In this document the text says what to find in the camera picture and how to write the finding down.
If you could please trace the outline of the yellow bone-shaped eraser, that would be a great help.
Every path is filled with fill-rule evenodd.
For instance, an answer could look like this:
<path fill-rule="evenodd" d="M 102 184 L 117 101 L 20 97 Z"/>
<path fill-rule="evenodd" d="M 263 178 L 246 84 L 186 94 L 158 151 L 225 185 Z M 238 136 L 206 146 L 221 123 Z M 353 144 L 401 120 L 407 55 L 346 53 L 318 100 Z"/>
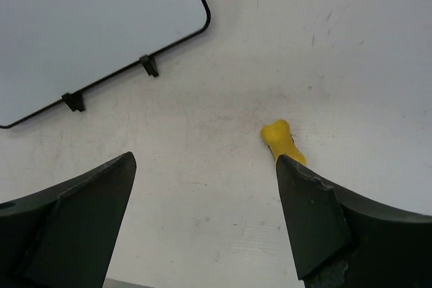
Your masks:
<path fill-rule="evenodd" d="M 306 157 L 296 147 L 290 124 L 286 120 L 279 119 L 272 124 L 263 126 L 260 136 L 269 147 L 275 163 L 280 156 L 286 155 L 304 166 L 307 165 Z"/>

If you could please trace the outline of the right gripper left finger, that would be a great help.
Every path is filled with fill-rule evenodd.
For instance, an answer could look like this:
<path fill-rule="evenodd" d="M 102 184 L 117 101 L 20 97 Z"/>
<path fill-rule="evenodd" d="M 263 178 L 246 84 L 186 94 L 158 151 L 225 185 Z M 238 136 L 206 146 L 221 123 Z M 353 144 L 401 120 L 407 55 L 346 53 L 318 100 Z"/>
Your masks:
<path fill-rule="evenodd" d="M 126 152 L 1 203 L 1 286 L 102 287 L 135 175 Z"/>

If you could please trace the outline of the white whiteboard black frame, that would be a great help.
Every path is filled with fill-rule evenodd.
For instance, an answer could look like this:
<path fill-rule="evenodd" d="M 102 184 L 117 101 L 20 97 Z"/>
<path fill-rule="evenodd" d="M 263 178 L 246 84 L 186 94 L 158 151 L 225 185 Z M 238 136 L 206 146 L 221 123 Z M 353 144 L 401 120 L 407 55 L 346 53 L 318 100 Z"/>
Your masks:
<path fill-rule="evenodd" d="M 202 32 L 206 0 L 1 0 L 1 127 L 65 103 Z"/>

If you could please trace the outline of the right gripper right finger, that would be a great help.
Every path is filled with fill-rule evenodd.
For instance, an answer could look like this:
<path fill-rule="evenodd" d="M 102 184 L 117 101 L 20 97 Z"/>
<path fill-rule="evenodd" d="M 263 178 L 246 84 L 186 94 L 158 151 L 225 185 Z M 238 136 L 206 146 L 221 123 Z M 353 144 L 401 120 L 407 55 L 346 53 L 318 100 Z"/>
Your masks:
<path fill-rule="evenodd" d="M 430 216 L 361 196 L 286 155 L 276 172 L 305 287 L 431 286 Z"/>

